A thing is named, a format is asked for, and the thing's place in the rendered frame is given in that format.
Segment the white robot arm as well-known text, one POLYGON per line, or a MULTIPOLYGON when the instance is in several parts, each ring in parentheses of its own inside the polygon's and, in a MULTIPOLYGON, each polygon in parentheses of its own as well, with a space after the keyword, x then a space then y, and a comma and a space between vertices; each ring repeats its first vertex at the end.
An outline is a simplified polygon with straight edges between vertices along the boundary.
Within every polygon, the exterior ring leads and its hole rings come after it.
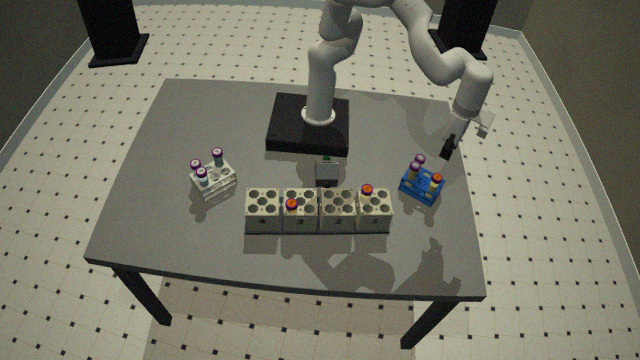
POLYGON ((325 126, 335 119, 334 65, 352 56, 363 28, 362 15, 352 5, 367 8, 387 5, 407 29, 413 59, 428 79, 438 86, 461 79, 453 108, 480 124, 476 135, 485 139, 496 117, 493 112, 481 109, 494 79, 493 72, 463 48, 437 53, 428 36, 433 11, 424 0, 325 0, 319 24, 322 40, 308 50, 309 79, 307 103, 301 111, 303 120, 325 126))

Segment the beige bucket adapter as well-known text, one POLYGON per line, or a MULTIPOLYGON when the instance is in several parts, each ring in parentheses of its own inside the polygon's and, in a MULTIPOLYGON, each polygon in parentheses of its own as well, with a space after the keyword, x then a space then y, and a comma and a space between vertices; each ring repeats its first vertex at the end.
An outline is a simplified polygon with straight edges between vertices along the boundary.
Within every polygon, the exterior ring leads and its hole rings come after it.
POLYGON ((284 231, 316 231, 318 203, 316 188, 284 188, 284 231), (285 202, 289 198, 298 201, 297 211, 286 211, 285 202))
POLYGON ((356 218, 353 188, 321 188, 319 213, 320 231, 352 231, 356 218))
POLYGON ((247 188, 245 204, 247 231, 279 231, 279 188, 247 188))
POLYGON ((370 198, 363 198, 358 188, 355 206, 357 231, 388 230, 393 217, 389 188, 373 188, 370 198))

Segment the blue tube rack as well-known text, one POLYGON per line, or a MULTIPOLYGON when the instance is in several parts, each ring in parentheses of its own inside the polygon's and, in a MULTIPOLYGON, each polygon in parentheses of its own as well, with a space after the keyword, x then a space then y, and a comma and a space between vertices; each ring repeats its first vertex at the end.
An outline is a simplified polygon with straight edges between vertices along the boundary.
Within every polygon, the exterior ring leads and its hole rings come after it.
MULTIPOLYGON (((410 168, 410 167, 409 167, 409 168, 410 168)), ((408 170, 409 170, 409 168, 408 168, 408 170)), ((428 171, 428 170, 426 170, 426 169, 424 169, 424 168, 421 168, 420 173, 418 173, 418 174, 417 174, 417 176, 416 176, 416 179, 415 179, 415 180, 413 180, 413 181, 410 181, 409 179, 407 179, 407 173, 408 173, 408 170, 406 171, 406 173, 405 173, 405 174, 404 174, 404 176, 402 177, 402 179, 401 179, 401 182, 400 182, 400 185, 399 185, 399 188, 398 188, 398 189, 399 189, 399 190, 401 190, 402 192, 404 192, 404 193, 406 193, 406 194, 410 195, 411 197, 413 197, 413 198, 417 199, 418 201, 420 201, 420 202, 424 203, 425 205, 427 205, 427 206, 431 207, 431 206, 432 206, 432 204, 433 204, 433 203, 434 203, 434 201, 435 201, 435 200, 433 200, 433 199, 436 199, 436 198, 437 198, 438 193, 441 191, 441 189, 442 189, 442 187, 443 187, 443 184, 444 184, 445 180, 444 180, 444 179, 442 179, 441 184, 439 184, 439 187, 437 188, 436 192, 433 192, 433 193, 432 193, 432 192, 430 192, 430 191, 428 190, 428 186, 429 186, 429 184, 430 184, 431 177, 430 177, 430 178, 428 178, 428 177, 426 177, 425 175, 423 175, 423 173, 428 173, 428 174, 430 174, 430 176, 432 176, 432 174, 433 174, 432 172, 430 172, 430 171, 428 171), (426 179, 425 179, 425 178, 426 178, 426 179), (409 182, 410 184, 412 184, 412 187, 409 187, 409 186, 405 185, 405 184, 404 184, 404 182, 405 182, 405 181, 407 181, 407 182, 409 182), (418 183, 417 183, 417 181, 418 181, 418 183), (403 188, 403 187, 404 187, 404 188, 403 188), (406 188, 406 189, 405 189, 405 188, 406 188), (414 188, 415 188, 415 189, 414 189, 414 188), (408 190, 407 190, 407 189, 408 189, 408 190), (420 190, 420 189, 421 189, 421 190, 420 190), (422 190, 423 190, 423 191, 422 191, 422 190), (424 192, 424 191, 425 191, 425 192, 424 192), (429 197, 425 196, 425 193, 426 193, 426 192, 427 192, 428 194, 430 194, 430 195, 434 196, 434 197, 433 197, 432 199, 430 199, 429 197), (415 193, 415 194, 414 194, 414 193, 415 193), (417 196, 416 194, 417 194, 418 196, 417 196), (419 197, 419 196, 420 196, 420 197, 419 197), (421 197, 422 197, 422 198, 421 198, 421 197), (431 203, 432 203, 432 204, 431 204, 431 203)))

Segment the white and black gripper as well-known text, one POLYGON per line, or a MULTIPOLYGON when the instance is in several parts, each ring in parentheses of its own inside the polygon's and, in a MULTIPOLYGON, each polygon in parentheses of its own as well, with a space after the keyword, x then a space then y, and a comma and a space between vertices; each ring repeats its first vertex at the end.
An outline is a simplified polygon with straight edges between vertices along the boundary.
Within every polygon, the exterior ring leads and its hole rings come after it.
POLYGON ((449 161, 452 153, 453 153, 453 149, 456 149, 457 144, 459 143, 459 141, 461 140, 461 136, 464 135, 464 133, 466 132, 471 119, 472 118, 467 118, 467 117, 463 117, 460 114, 458 114, 454 108, 453 108, 453 104, 452 104, 452 109, 453 109, 453 113, 450 117, 450 120, 447 124, 447 127, 444 131, 444 134, 442 136, 442 140, 445 141, 444 146, 442 147, 442 150, 440 152, 440 157, 449 161), (451 134, 452 133, 452 134, 451 134), (451 135, 451 136, 450 136, 451 135), (455 139, 456 138, 456 139, 455 139), (455 139, 455 140, 454 140, 455 139), (452 145, 451 145, 452 144, 452 145), (454 146, 456 147, 454 147, 454 146), (451 147, 450 147, 451 146, 451 147))

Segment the cream tube rack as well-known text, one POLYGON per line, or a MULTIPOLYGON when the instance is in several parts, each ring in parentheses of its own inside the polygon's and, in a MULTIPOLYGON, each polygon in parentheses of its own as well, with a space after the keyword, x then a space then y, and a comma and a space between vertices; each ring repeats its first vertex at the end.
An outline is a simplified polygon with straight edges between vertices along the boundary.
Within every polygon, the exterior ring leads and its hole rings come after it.
POLYGON ((225 161, 225 159, 223 159, 223 162, 224 162, 224 165, 220 168, 215 166, 214 161, 204 166, 205 168, 212 167, 212 169, 207 171, 209 184, 206 187, 200 186, 199 180, 194 178, 193 172, 189 174, 193 188, 196 190, 196 192, 201 197, 204 203, 214 198, 215 196, 223 193, 224 191, 230 189, 231 187, 237 185, 235 171, 230 167, 230 165, 225 161), (221 174, 221 171, 223 169, 225 169, 226 171, 221 174), (203 191, 207 190, 208 188, 210 188, 211 191, 207 192, 206 194, 203 194, 203 191))

